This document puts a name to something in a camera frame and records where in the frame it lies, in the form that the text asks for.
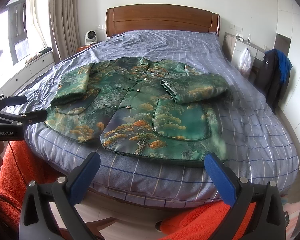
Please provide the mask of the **orange wooden nightstand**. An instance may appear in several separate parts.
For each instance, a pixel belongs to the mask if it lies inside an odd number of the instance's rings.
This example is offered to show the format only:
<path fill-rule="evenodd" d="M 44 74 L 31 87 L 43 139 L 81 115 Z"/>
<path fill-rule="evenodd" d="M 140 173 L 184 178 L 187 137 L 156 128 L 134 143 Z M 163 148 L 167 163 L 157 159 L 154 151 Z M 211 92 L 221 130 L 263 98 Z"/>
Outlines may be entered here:
<path fill-rule="evenodd" d="M 92 46 L 94 46 L 94 45 L 96 45 L 96 43 L 92 43 L 92 44 L 89 44 L 89 45 L 85 45 L 85 46 L 78 47 L 78 48 L 77 48 L 77 52 L 79 53 L 79 52 L 81 52 L 81 51 L 84 51 L 84 50 L 86 50 L 86 49 L 88 49 L 88 48 L 90 48 L 90 47 L 92 47 Z"/>

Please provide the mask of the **white round desk fan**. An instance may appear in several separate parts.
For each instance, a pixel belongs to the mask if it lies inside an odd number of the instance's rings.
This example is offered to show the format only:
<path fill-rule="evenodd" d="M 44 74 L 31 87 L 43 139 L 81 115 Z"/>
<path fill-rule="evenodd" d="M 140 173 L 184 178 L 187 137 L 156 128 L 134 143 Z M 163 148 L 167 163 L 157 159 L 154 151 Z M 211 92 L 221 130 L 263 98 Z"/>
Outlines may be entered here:
<path fill-rule="evenodd" d="M 97 34 L 96 31 L 90 30 L 87 31 L 84 36 L 85 45 L 90 45 L 97 42 Z"/>

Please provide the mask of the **grey desk with shelf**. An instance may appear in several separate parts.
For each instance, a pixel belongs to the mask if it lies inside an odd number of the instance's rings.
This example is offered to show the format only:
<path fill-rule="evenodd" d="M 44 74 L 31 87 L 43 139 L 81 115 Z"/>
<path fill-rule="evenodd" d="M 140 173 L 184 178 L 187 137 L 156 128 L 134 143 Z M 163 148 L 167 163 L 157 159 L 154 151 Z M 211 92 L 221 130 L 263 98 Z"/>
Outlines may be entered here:
<path fill-rule="evenodd" d="M 239 67 L 239 58 L 245 48 L 249 48 L 251 56 L 251 71 L 247 79 L 253 80 L 257 75 L 259 68 L 262 66 L 263 58 L 265 56 L 264 50 L 254 45 L 253 43 L 248 43 L 245 40 L 238 39 L 235 35 L 230 33 L 224 34 L 224 40 L 222 45 L 222 50 L 228 61 L 237 69 Z"/>

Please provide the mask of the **white low drawer cabinet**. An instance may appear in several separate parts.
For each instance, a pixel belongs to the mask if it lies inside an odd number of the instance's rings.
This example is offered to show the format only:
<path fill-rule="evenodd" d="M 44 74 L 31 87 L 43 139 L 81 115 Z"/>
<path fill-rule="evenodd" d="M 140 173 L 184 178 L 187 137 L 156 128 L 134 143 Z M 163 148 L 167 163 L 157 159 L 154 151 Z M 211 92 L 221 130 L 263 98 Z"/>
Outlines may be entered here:
<path fill-rule="evenodd" d="M 29 64 L 25 64 L 25 61 L 26 59 L 23 59 L 8 67 L 0 64 L 0 94 L 14 95 L 55 65 L 52 51 L 48 51 Z"/>

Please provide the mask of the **blue checked duvet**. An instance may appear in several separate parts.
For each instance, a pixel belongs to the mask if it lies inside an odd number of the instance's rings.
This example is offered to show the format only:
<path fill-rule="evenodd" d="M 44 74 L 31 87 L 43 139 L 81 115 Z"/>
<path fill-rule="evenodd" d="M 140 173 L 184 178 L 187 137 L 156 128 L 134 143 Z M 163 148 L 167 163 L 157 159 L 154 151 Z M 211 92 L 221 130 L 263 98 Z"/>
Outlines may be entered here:
<path fill-rule="evenodd" d="M 204 169 L 214 153 L 238 177 L 294 183 L 295 146 L 265 97 L 223 56 L 215 33 L 135 30 L 55 65 L 20 91 L 14 114 L 45 109 L 25 140 L 54 168 L 101 158 L 95 191 L 127 202 L 218 201 Z"/>

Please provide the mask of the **white wardrobe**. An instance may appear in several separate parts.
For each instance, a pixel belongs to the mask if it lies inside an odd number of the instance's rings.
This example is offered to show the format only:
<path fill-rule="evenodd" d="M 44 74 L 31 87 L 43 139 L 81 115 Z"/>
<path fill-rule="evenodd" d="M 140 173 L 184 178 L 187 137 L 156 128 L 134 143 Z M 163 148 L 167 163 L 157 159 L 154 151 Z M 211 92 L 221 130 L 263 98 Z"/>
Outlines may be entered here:
<path fill-rule="evenodd" d="M 276 33 L 290 38 L 287 57 L 292 69 L 285 96 L 279 106 L 300 144 L 300 7 L 295 0 L 277 0 Z"/>

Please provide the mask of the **orange fluffy trousers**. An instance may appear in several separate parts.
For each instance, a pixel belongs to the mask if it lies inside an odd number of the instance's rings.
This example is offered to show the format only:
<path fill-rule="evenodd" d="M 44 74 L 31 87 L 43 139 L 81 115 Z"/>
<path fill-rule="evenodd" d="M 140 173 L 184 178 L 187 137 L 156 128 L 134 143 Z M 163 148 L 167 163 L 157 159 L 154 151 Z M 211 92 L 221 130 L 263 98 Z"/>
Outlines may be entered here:
<path fill-rule="evenodd" d="M 0 239 L 18 239 L 20 211 L 30 180 L 50 183 L 59 172 L 34 156 L 24 141 L 5 147 L 0 170 Z M 157 224 L 165 239 L 208 239 L 230 207 L 223 202 L 205 204 Z"/>

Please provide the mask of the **white plastic bag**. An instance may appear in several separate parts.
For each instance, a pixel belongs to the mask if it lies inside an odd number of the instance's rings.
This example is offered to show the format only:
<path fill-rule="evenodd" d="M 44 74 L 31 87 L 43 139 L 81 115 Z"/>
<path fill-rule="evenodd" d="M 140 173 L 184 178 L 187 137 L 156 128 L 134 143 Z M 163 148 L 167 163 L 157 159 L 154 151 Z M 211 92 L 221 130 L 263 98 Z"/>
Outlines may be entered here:
<path fill-rule="evenodd" d="M 243 51 L 243 53 L 241 54 L 240 58 L 239 58 L 239 72 L 241 73 L 241 75 L 243 77 L 245 77 L 246 79 L 249 77 L 250 75 L 250 71 L 251 71 L 251 56 L 250 56 L 250 52 L 249 52 L 249 48 L 245 48 L 245 50 Z"/>

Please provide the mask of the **brown wooden headboard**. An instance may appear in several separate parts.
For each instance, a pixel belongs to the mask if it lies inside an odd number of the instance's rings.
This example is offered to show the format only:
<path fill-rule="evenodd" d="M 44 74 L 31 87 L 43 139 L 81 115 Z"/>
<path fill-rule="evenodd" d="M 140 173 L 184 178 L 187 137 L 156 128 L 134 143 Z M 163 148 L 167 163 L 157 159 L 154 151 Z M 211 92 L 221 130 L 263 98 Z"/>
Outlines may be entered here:
<path fill-rule="evenodd" d="M 184 30 L 219 34 L 220 16 L 211 11 L 172 4 L 133 4 L 107 9 L 107 37 L 132 30 Z"/>

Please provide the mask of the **black and blue hanging jacket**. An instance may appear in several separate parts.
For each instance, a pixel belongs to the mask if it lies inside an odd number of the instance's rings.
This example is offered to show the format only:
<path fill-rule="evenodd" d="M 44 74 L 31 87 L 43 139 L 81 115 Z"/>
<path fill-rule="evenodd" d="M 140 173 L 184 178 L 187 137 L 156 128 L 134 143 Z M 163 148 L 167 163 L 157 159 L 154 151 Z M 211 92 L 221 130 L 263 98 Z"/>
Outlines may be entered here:
<path fill-rule="evenodd" d="M 286 55 L 277 49 L 265 52 L 254 86 L 265 96 L 266 103 L 274 114 L 279 101 L 285 96 L 292 64 Z"/>

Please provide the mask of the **beige curtain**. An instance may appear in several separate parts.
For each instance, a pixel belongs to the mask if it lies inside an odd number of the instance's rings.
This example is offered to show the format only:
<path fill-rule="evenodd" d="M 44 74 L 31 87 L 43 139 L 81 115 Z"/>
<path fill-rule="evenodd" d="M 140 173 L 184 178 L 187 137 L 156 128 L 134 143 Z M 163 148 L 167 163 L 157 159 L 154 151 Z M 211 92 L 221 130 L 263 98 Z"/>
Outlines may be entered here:
<path fill-rule="evenodd" d="M 49 0 L 49 24 L 53 58 L 60 63 L 80 45 L 77 0 Z"/>

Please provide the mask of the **green brocade padded jacket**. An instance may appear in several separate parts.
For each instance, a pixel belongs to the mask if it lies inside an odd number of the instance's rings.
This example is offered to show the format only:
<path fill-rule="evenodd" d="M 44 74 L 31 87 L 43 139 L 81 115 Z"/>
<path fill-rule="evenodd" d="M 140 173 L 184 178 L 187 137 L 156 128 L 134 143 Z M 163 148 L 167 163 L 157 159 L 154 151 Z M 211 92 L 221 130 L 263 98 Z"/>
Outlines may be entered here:
<path fill-rule="evenodd" d="M 224 77 L 185 63 L 122 57 L 61 76 L 45 124 L 114 153 L 193 166 L 227 158 L 213 103 L 233 95 Z"/>

